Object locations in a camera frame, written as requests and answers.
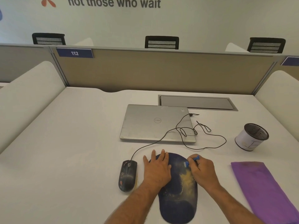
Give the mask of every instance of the black chair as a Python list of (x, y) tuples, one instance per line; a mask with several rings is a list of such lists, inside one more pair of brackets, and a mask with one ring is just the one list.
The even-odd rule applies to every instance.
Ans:
[(262, 53), (282, 53), (286, 40), (272, 37), (251, 37), (247, 51)]
[(178, 49), (179, 38), (172, 36), (146, 36), (146, 49)]
[(64, 34), (33, 33), (32, 39), (35, 45), (65, 45)]

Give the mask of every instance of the blue cleaning tool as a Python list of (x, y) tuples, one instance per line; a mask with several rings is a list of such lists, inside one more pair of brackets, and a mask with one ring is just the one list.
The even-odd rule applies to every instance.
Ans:
[[(197, 159), (199, 159), (199, 156), (193, 158), (194, 161), (197, 160)], [(184, 166), (185, 166), (186, 168), (189, 167), (189, 162), (188, 162), (188, 161), (184, 162)]]

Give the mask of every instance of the blue label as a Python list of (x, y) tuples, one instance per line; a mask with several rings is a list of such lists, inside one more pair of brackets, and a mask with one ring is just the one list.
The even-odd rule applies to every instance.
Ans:
[(281, 65), (283, 65), (283, 66), (299, 66), (299, 57), (288, 56)]
[(56, 48), (61, 57), (93, 58), (91, 49), (64, 49)]

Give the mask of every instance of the hand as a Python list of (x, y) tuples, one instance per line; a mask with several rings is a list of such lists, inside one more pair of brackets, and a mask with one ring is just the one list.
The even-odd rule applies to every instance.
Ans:
[(159, 158), (156, 160), (156, 151), (152, 151), (152, 159), (149, 163), (146, 156), (143, 156), (144, 162), (144, 180), (151, 188), (160, 191), (170, 180), (171, 165), (168, 165), (169, 154), (161, 151)]
[(197, 166), (196, 162), (193, 160), (193, 158), (197, 156), (199, 155), (193, 154), (188, 157), (194, 180), (196, 180), (196, 182), (206, 191), (221, 187), (215, 172), (214, 163), (209, 159), (199, 156), (199, 159), (196, 160), (198, 164)]

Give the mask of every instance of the dell logo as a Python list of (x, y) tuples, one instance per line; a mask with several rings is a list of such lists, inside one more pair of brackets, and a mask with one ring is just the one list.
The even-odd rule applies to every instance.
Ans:
[(155, 122), (155, 123), (160, 123), (160, 122), (161, 122), (161, 119), (160, 119), (160, 118), (155, 118), (155, 119), (154, 119), (154, 122)]

